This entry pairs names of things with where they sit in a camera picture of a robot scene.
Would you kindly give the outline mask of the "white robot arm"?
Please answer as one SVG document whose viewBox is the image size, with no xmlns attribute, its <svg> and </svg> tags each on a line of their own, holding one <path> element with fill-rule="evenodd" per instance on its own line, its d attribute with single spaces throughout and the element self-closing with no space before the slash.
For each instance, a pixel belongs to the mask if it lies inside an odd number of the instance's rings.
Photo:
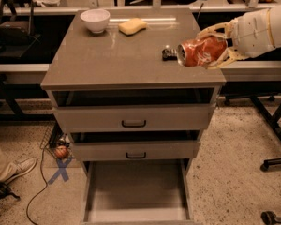
<svg viewBox="0 0 281 225">
<path fill-rule="evenodd" d="M 207 37 L 230 39 L 232 43 L 217 59 L 203 64 L 207 69 L 221 68 L 281 48 L 281 5 L 246 12 L 230 22 L 209 26 L 197 34 L 197 38 Z"/>
</svg>

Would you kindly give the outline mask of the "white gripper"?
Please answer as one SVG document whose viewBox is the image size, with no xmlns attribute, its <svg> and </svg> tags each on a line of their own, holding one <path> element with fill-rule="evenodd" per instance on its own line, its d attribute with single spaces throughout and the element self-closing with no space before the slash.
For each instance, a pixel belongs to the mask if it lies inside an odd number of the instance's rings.
<svg viewBox="0 0 281 225">
<path fill-rule="evenodd" d="M 218 69 L 235 61 L 245 60 L 247 57 L 255 58 L 271 52 L 274 43 L 271 39 L 269 16 L 269 9 L 247 12 L 231 22 L 221 22 L 201 30 L 196 39 L 231 38 L 233 44 L 233 47 L 224 50 L 216 61 L 204 67 Z"/>
</svg>

